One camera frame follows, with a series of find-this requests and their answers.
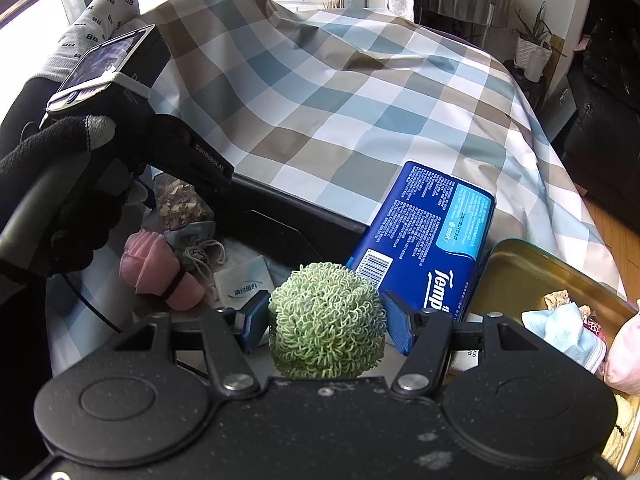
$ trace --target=screw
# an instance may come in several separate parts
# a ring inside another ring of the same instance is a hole
[[[231,374],[225,377],[222,385],[227,390],[239,392],[251,388],[254,385],[254,378],[247,374]]]
[[[320,397],[331,397],[334,393],[335,393],[335,390],[333,388],[329,388],[327,386],[324,386],[322,388],[318,388],[318,395]]]
[[[424,375],[405,374],[398,379],[398,386],[408,392],[414,392],[429,386],[429,380]]]

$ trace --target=pink pouch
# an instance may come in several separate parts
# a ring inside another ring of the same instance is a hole
[[[174,283],[180,272],[180,262],[161,234],[142,229],[127,239],[120,259],[120,277],[134,286],[137,294],[162,298],[169,291],[165,301],[171,308],[190,309],[204,297],[205,290],[188,272]]]
[[[640,314],[627,321],[614,339],[604,381],[621,392],[640,395]]]

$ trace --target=green looped yarn ball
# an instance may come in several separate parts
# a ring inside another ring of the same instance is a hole
[[[368,278],[345,266],[310,264],[271,293],[270,348],[290,378],[353,378],[385,349],[386,319]]]

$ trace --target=black circular disc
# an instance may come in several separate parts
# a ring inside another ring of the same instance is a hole
[[[458,376],[443,411],[467,445],[495,460],[545,466],[599,452],[616,418],[609,389],[551,352],[505,352]]]
[[[208,406],[204,385],[169,361],[98,350],[40,390],[34,416],[49,445],[65,456],[123,466],[179,446]]]

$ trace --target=metal tray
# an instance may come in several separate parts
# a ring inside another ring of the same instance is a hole
[[[475,314],[498,310],[522,323],[521,313],[544,310],[543,296],[563,289],[578,306],[585,304],[595,311],[607,347],[613,343],[622,325],[636,314],[622,298],[524,240],[504,240],[496,245],[489,254],[468,309]],[[615,392],[631,403],[635,413],[634,428],[617,464],[626,477],[635,471],[640,459],[640,398]]]

